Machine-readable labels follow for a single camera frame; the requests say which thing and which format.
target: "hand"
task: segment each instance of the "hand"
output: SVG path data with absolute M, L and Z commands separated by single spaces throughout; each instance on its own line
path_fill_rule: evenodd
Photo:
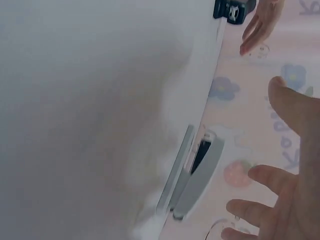
M 232 228 L 224 240 L 319 240 L 320 239 L 320 99 L 307 97 L 274 77 L 268 89 L 271 106 L 300 136 L 299 174 L 258 165 L 248 176 L 278 195 L 274 207 L 233 199 L 226 209 L 259 228 L 258 236 Z
M 259 0 L 255 15 L 242 35 L 240 55 L 243 56 L 266 40 L 278 22 L 285 0 Z

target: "black plastic part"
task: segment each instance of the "black plastic part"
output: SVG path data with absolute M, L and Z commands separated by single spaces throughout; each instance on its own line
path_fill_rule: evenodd
M 210 145 L 211 145 L 210 141 L 206 141 L 204 139 L 201 140 L 201 142 L 199 144 L 199 147 L 198 147 L 198 150 L 196 152 L 194 161 L 192 163 L 192 167 L 191 167 L 191 170 L 190 170 L 190 174 L 191 175 L 196 171 L 197 167 L 199 166 L 199 164 L 204 159 L 204 157 L 205 157 Z
M 257 5 L 257 0 L 241 2 L 237 0 L 215 0 L 213 18 L 227 18 L 227 22 L 233 25 L 244 23 L 246 16 L 251 13 Z

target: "finger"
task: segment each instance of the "finger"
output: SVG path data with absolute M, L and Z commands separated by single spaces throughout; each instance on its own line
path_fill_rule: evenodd
M 223 240 L 258 240 L 256 235 L 243 233 L 232 228 L 225 228 L 221 233 Z
M 288 87 L 284 79 L 276 76 L 268 87 L 269 101 L 278 116 L 300 137 L 307 124 L 320 113 L 319 99 L 305 96 Z
M 262 217 L 271 210 L 271 207 L 259 202 L 233 199 L 226 204 L 226 210 L 259 228 Z
M 294 174 L 283 169 L 267 165 L 258 165 L 251 168 L 248 176 L 254 181 L 265 185 L 277 195 L 280 194 L 288 181 L 296 177 Z
M 243 35 L 242 35 L 242 40 L 246 40 L 254 27 L 258 24 L 259 17 L 258 15 L 254 15 L 251 21 L 249 22 L 248 26 L 245 28 Z
M 270 35 L 271 30 L 266 28 L 261 22 L 256 26 L 253 33 L 240 46 L 240 54 L 244 55 L 252 51 Z

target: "pink printed fabric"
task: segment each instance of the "pink printed fabric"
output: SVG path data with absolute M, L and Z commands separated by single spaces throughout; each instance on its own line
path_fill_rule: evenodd
M 299 137 L 270 107 L 268 83 L 282 76 L 288 87 L 320 96 L 320 0 L 286 0 L 272 35 L 251 54 L 239 56 L 244 29 L 227 25 L 195 145 L 207 130 L 225 140 L 211 182 L 189 218 L 169 217 L 160 240 L 219 240 L 223 228 L 258 229 L 226 211 L 230 199 L 273 206 L 276 196 L 246 177 L 246 168 L 266 164 L 299 171 Z M 188 165 L 192 163 L 192 153 Z

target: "white appliance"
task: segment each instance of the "white appliance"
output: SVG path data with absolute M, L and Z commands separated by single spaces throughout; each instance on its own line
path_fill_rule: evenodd
M 0 2 L 0 239 L 156 240 L 177 183 L 189 213 L 214 170 L 179 178 L 222 44 L 214 4 Z

